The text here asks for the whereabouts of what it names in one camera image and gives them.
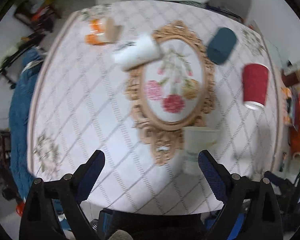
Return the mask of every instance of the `diamond pattern tablecloth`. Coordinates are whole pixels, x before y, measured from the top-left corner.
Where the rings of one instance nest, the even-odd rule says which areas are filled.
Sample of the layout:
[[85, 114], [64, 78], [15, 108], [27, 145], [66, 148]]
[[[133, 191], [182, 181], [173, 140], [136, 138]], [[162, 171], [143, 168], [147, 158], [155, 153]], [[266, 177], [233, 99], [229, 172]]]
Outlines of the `diamond pattern tablecloth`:
[[[242, 104], [244, 64], [270, 67], [264, 50], [256, 56], [247, 46], [243, 31], [249, 29], [217, 13], [170, 2], [119, 2], [110, 14], [122, 25], [120, 44], [176, 19], [183, 20], [205, 45], [219, 27], [233, 30], [238, 42], [229, 60], [216, 66], [215, 110], [206, 118], [207, 126], [221, 130], [212, 154], [230, 173], [249, 176], [270, 169], [277, 134], [272, 73], [264, 111]], [[123, 94], [128, 75], [113, 64], [111, 54], [118, 44], [85, 44], [79, 15], [67, 21], [37, 82], [28, 129], [30, 172], [45, 181], [60, 179], [100, 149], [106, 164], [87, 200], [91, 205], [158, 215], [220, 209], [222, 203], [203, 176], [181, 172], [182, 152], [169, 164], [154, 165], [150, 145], [142, 144], [133, 128], [131, 104]]]

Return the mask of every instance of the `ornate gold frame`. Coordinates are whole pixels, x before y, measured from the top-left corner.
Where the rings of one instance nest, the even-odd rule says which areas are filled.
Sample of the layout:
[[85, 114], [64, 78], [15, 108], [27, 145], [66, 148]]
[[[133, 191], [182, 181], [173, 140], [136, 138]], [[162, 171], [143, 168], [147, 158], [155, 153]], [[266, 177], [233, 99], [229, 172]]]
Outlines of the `ornate gold frame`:
[[204, 114], [210, 113], [214, 107], [214, 64], [206, 56], [206, 48], [202, 41], [181, 20], [163, 26], [153, 33], [158, 43], [179, 39], [186, 42], [197, 53], [204, 73], [204, 87], [199, 103], [183, 120], [167, 123], [160, 120], [149, 108], [143, 87], [144, 65], [130, 71], [125, 94], [132, 101], [131, 116], [135, 127], [139, 129], [140, 140], [151, 144], [151, 153], [155, 163], [163, 165], [170, 160], [176, 149], [182, 149], [182, 127], [205, 126]]

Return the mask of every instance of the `blue blanket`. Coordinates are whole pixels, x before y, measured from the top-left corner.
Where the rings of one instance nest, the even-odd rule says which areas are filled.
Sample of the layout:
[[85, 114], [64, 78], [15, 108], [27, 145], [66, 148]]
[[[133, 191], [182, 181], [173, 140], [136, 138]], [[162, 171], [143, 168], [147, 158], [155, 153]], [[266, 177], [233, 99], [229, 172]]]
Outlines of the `blue blanket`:
[[[41, 60], [41, 56], [36, 49], [32, 48], [24, 54], [23, 67], [34, 60]], [[42, 63], [39, 63], [37, 66], [25, 70], [20, 75], [10, 105], [10, 169], [22, 198], [27, 197], [34, 180], [27, 167], [27, 126], [31, 98], [41, 66]]]

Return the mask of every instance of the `white cylinder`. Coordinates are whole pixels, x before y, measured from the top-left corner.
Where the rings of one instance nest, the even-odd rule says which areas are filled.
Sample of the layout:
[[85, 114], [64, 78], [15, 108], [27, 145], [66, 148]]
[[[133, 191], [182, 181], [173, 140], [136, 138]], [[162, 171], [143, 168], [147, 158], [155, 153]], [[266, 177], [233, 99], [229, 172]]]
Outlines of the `white cylinder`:
[[189, 126], [183, 129], [183, 148], [185, 161], [183, 172], [190, 175], [202, 175], [198, 164], [198, 155], [202, 150], [211, 150], [217, 144], [218, 130], [208, 127]]
[[146, 62], [159, 59], [162, 52], [151, 35], [144, 33], [137, 40], [122, 45], [113, 56], [114, 63], [118, 64], [123, 71], [128, 71]]

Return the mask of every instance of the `pink flower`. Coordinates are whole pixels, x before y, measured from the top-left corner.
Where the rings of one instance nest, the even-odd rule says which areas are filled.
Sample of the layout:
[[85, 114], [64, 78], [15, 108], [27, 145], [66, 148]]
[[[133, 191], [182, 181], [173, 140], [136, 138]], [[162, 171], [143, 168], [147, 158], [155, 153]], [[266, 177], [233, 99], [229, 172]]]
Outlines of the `pink flower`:
[[162, 68], [159, 68], [159, 69], [158, 69], [158, 74], [159, 74], [159, 75], [162, 75], [162, 74], [163, 74], [163, 69], [162, 69]]
[[146, 94], [150, 100], [161, 100], [162, 91], [160, 84], [155, 80], [149, 80], [146, 84]]
[[168, 95], [162, 100], [162, 106], [165, 112], [176, 114], [185, 107], [185, 101], [180, 95]]

